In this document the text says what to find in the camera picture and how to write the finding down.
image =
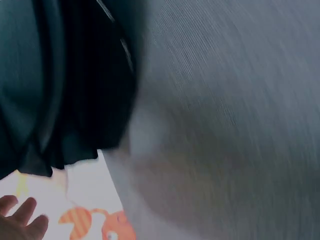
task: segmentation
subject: finger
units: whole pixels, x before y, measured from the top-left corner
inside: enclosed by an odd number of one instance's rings
[[[29,197],[19,209],[10,217],[10,219],[20,223],[22,226],[27,225],[34,210],[36,208],[37,202],[34,198]]]
[[[15,196],[7,195],[0,198],[0,216],[6,216],[10,209],[18,203]]]
[[[41,240],[48,229],[48,217],[38,216],[30,225],[26,227],[26,233],[31,240]]]

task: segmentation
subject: cartoon character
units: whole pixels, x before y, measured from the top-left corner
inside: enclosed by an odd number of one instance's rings
[[[101,233],[103,240],[136,240],[136,233],[128,222],[124,211],[109,214],[106,210],[95,208],[91,211],[84,207],[74,207],[65,212],[59,219],[59,224],[73,223],[70,240],[80,240],[89,232],[93,213],[105,216]]]
[[[28,195],[28,186],[27,186],[27,175],[16,171],[15,174],[18,175],[18,185],[16,187],[15,195],[19,198],[21,195]]]

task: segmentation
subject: hand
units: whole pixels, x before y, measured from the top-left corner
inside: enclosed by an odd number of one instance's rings
[[[48,218],[38,216],[27,226],[37,205],[34,198],[28,198],[12,216],[6,217],[17,203],[15,196],[0,198],[0,240],[41,240],[48,229]]]

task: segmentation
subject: orange striped cartoon fish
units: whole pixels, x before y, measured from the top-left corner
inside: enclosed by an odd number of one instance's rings
[[[109,214],[106,210],[95,208],[91,211],[84,207],[74,207],[65,212],[59,219],[59,224],[73,223],[69,240],[80,240],[91,228],[93,213],[105,216],[101,233],[103,240],[136,240],[136,233],[130,225],[124,211]]]

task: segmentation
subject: gray surface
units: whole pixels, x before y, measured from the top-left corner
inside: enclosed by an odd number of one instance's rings
[[[320,239],[320,1],[109,3],[139,67],[106,158],[137,239]]]

